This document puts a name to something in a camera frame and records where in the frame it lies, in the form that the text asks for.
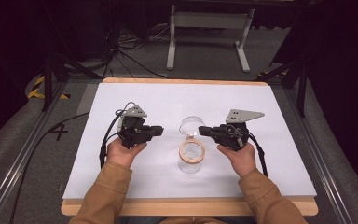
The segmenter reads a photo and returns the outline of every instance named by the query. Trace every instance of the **silver metal plate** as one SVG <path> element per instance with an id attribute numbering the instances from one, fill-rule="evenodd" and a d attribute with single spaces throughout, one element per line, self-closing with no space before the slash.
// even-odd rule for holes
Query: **silver metal plate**
<path id="1" fill-rule="evenodd" d="M 226 123 L 244 123 L 245 121 L 251 119 L 258 119 L 263 116 L 264 113 L 262 112 L 232 109 L 228 113 L 228 116 L 226 118 Z"/>
<path id="2" fill-rule="evenodd" d="M 123 117 L 124 116 L 127 116 L 127 117 L 143 117 L 143 118 L 147 117 L 146 113 L 138 105 L 135 105 L 135 106 L 129 108 L 128 110 L 126 110 L 123 113 Z"/>

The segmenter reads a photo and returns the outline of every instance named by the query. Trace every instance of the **dark background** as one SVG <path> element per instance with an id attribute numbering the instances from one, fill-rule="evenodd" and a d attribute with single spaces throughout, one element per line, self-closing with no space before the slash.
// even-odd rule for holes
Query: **dark background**
<path id="1" fill-rule="evenodd" d="M 106 55 L 109 45 L 104 41 L 107 28 L 100 3 L 0 0 L 0 128 L 27 103 L 25 87 L 52 50 L 75 61 Z M 311 24 L 309 29 L 296 20 L 295 11 L 268 9 L 255 13 L 253 27 L 287 27 L 296 21 L 282 49 L 287 58 L 302 52 L 299 48 L 310 47 L 304 40 L 315 38 L 309 79 L 331 130 L 358 174 L 358 2 L 325 0 L 324 4 L 324 14 L 305 21 Z M 167 6 L 121 7 L 125 13 L 113 16 L 113 31 L 121 25 L 140 37 L 147 36 L 153 25 L 167 22 L 170 14 Z"/>

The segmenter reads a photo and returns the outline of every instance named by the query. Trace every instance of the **person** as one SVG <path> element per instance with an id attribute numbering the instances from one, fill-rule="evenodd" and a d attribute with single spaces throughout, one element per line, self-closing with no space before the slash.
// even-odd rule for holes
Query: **person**
<path id="1" fill-rule="evenodd" d="M 86 193 L 83 203 L 70 220 L 70 224 L 116 223 L 131 180 L 131 165 L 146 144 L 126 149 L 117 138 L 107 147 L 107 159 L 95 183 Z M 255 149 L 247 143 L 235 152 L 218 145 L 217 149 L 228 157 L 240 177 L 238 182 L 245 201 L 255 213 L 259 224 L 307 223 L 298 208 L 283 198 L 277 186 L 261 174 L 255 166 Z M 161 222 L 170 223 L 223 223 L 212 217 L 168 217 Z"/>

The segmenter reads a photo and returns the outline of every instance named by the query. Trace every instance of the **black cable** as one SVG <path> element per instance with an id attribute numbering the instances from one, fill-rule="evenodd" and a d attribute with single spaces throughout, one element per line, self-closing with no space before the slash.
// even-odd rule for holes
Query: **black cable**
<path id="1" fill-rule="evenodd" d="M 260 163 L 261 163 L 261 167 L 263 168 L 263 174 L 265 176 L 269 176 L 269 174 L 267 173 L 267 165 L 266 165 L 266 161 L 264 159 L 264 151 L 263 148 L 261 148 L 260 145 L 258 145 L 257 140 L 255 140 L 255 137 L 249 133 L 249 137 L 252 139 L 252 141 L 255 143 L 256 149 L 258 151 L 258 157 L 260 159 Z"/>
<path id="2" fill-rule="evenodd" d="M 163 75 L 160 75 L 160 74 L 157 74 L 153 71 L 150 71 L 148 68 L 146 68 L 145 66 L 141 65 L 140 63 L 138 63 L 135 59 L 133 59 L 132 57 L 130 57 L 128 54 L 124 53 L 123 51 L 119 50 L 118 52 L 120 52 L 121 54 L 127 56 L 129 59 L 133 60 L 135 63 L 137 63 L 138 65 L 140 65 L 141 67 L 143 67 L 147 72 L 155 75 L 155 76 L 158 76 L 158 77 L 165 77 L 165 78 L 169 78 L 169 77 L 166 77 L 166 76 L 163 76 Z"/>
<path id="3" fill-rule="evenodd" d="M 71 65 L 72 67 L 74 67 L 75 69 L 81 71 L 82 73 L 86 74 L 88 77 L 91 77 L 91 78 L 94 78 L 94 79 L 102 79 L 103 77 L 91 72 L 89 69 L 85 68 L 83 65 L 67 58 L 66 56 L 60 54 L 60 53 L 57 53 L 57 52 L 54 52 L 53 55 L 57 60 L 60 60 L 62 62 L 66 62 L 68 63 L 69 65 Z"/>
<path id="4" fill-rule="evenodd" d="M 122 49 L 122 50 L 126 50 L 126 51 L 130 51 L 130 50 L 133 50 L 133 49 L 141 49 L 143 48 L 144 46 L 148 45 L 148 44 L 151 44 L 151 43 L 156 43 L 156 42 L 159 42 L 161 39 L 164 38 L 164 36 L 168 33 L 169 31 L 169 26 L 165 27 L 164 29 L 160 30 L 159 32 L 157 32 L 156 35 L 154 35 L 153 37 L 148 37 L 146 41 L 142 41 L 141 39 L 139 38 L 128 38 L 128 40 L 134 40 L 133 41 L 133 46 L 132 47 L 127 47 L 127 46 L 122 46 L 122 45 L 119 45 L 119 48 Z M 120 43 L 120 42 L 125 42 L 126 40 L 123 40 L 123 41 L 119 41 L 118 43 L 119 44 L 126 44 L 126 43 Z"/>
<path id="5" fill-rule="evenodd" d="M 105 69 L 103 70 L 103 77 L 104 77 L 104 75 L 106 74 L 106 70 L 107 70 L 107 66 L 108 66 L 108 65 L 109 65 L 109 64 L 107 63 Z"/>
<path id="6" fill-rule="evenodd" d="M 101 169 L 103 168 L 103 165 L 104 165 L 104 158 L 107 156 L 106 143 L 107 143 L 107 141 L 108 141 L 112 136 L 114 136 L 114 135 L 116 134 L 116 133 L 114 133 L 114 134 L 112 134 L 111 136 L 109 136 L 110 131 L 112 130 L 113 125 L 115 125 L 116 120 L 124 113 L 124 111 L 126 111 L 127 106 L 130 105 L 130 104 L 135 105 L 134 102 L 128 102 L 128 103 L 126 104 L 126 106 L 124 106 L 124 109 L 116 111 L 116 113 L 115 113 L 115 114 L 116 114 L 116 117 L 112 120 L 112 123 L 110 123 L 109 128 L 108 128 L 107 131 L 106 131 L 106 134 L 105 134 L 105 136 L 104 136 L 104 138 L 103 138 L 103 142 L 102 142 L 102 144 L 101 144 L 101 151 L 100 151 L 100 164 L 101 164 Z"/>
<path id="7" fill-rule="evenodd" d="M 69 121 L 71 119 L 77 119 L 79 117 L 83 117 L 83 116 L 86 116 L 88 115 L 90 112 L 88 113 L 84 113 L 84 114 L 81 114 L 81 115 L 76 115 L 76 116 L 73 116 L 69 119 L 65 119 L 57 124 L 55 124 L 54 126 L 52 126 L 51 128 L 48 129 L 47 132 L 45 132 L 36 142 L 36 144 L 34 145 L 34 148 L 32 149 L 32 152 L 27 160 L 27 162 L 25 163 L 25 166 L 24 166 L 24 169 L 23 169 L 23 172 L 22 172 L 22 177 L 21 177 L 21 181 L 20 181 L 20 185 L 19 185 L 19 189 L 17 190 L 17 194 L 16 194 L 16 199 L 14 200 L 14 205 L 13 205 L 13 209 L 11 211 L 11 216 L 10 216 L 10 224 L 13 223 L 14 221 L 14 215 L 16 214 L 16 209 L 17 209 L 17 203 L 19 201 L 19 198 L 20 198 L 20 193 L 21 193 L 21 188 L 22 188 L 22 184 L 24 183 L 24 179 L 25 179 L 25 176 L 27 174 L 27 170 L 28 170 L 28 166 L 30 164 L 30 161 L 31 161 L 31 158 L 33 157 L 34 155 L 34 152 L 36 151 L 37 147 L 39 146 L 40 142 L 42 142 L 43 138 L 48 134 L 48 133 L 51 133 L 53 132 L 54 130 L 58 129 L 59 127 L 61 127 L 61 125 L 63 125 L 66 121 Z"/>
<path id="8" fill-rule="evenodd" d="M 115 55 L 115 58 L 121 63 L 121 66 L 123 66 L 125 69 L 127 69 L 127 71 L 130 73 L 131 77 L 134 77 L 133 74 L 131 73 L 130 69 L 128 67 L 126 67 L 124 65 L 124 63 Z"/>
<path id="9" fill-rule="evenodd" d="M 113 71 L 112 71 L 112 68 L 110 67 L 110 64 L 109 64 L 109 72 L 110 72 L 110 75 L 113 77 Z"/>
<path id="10" fill-rule="evenodd" d="M 40 3 L 42 4 L 43 9 L 45 10 L 46 14 L 48 14 L 48 19 L 50 21 L 50 24 L 54 27 L 54 30 L 56 31 L 57 35 L 59 36 L 62 44 L 64 45 L 64 47 L 66 48 L 66 50 L 68 51 L 68 53 L 72 56 L 72 58 L 75 58 L 75 56 L 72 54 L 71 50 L 69 50 L 68 45 L 65 42 L 65 39 L 63 38 L 63 36 L 61 35 L 61 32 L 59 31 L 59 29 L 56 26 L 56 22 L 53 21 L 53 19 L 51 18 L 51 15 L 48 11 L 48 8 L 45 5 L 44 1 L 40 1 Z"/>
<path id="11" fill-rule="evenodd" d="M 92 65 L 89 67 L 85 67 L 85 68 L 89 69 L 90 71 L 94 71 L 94 70 L 104 67 L 109 62 L 110 62 L 109 60 L 106 60 L 106 61 L 103 61 L 102 63 L 98 63 L 98 64 L 95 64 L 95 65 Z M 82 71 L 79 71 L 79 70 L 75 69 L 74 67 L 65 67 L 65 69 L 70 73 L 82 73 Z"/>

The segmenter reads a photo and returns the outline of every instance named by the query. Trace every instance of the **metal stand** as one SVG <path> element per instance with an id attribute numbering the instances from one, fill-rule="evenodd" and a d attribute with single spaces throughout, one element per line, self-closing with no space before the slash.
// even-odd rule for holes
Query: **metal stand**
<path id="1" fill-rule="evenodd" d="M 245 73 L 250 72 L 243 46 L 245 45 L 254 13 L 253 9 L 250 9 L 248 14 L 176 12 L 175 6 L 172 6 L 170 23 L 171 41 L 168 49 L 167 69 L 173 70 L 176 48 L 175 27 L 205 27 L 242 29 L 241 40 L 236 41 L 235 46 L 240 58 L 242 71 Z"/>
<path id="2" fill-rule="evenodd" d="M 69 74 L 65 69 L 65 64 L 69 64 L 78 71 L 86 74 L 88 77 L 93 79 L 103 79 L 103 77 L 91 72 L 89 69 L 84 67 L 83 65 L 59 54 L 59 53 L 51 53 L 45 63 L 45 69 L 43 71 L 45 76 L 45 104 L 43 106 L 42 111 L 46 111 L 52 102 L 52 74 L 55 75 L 59 82 L 66 82 L 69 79 Z"/>
<path id="3" fill-rule="evenodd" d="M 299 60 L 291 61 L 290 63 L 284 64 L 268 72 L 265 76 L 255 79 L 255 81 L 267 81 L 268 79 L 275 77 L 286 70 L 288 70 L 288 72 L 281 84 L 284 88 L 291 89 L 295 85 L 296 81 L 299 79 L 297 109 L 300 115 L 304 118 L 305 91 L 307 87 L 307 76 L 309 72 L 308 60 L 306 59 L 306 57 L 302 57 Z"/>

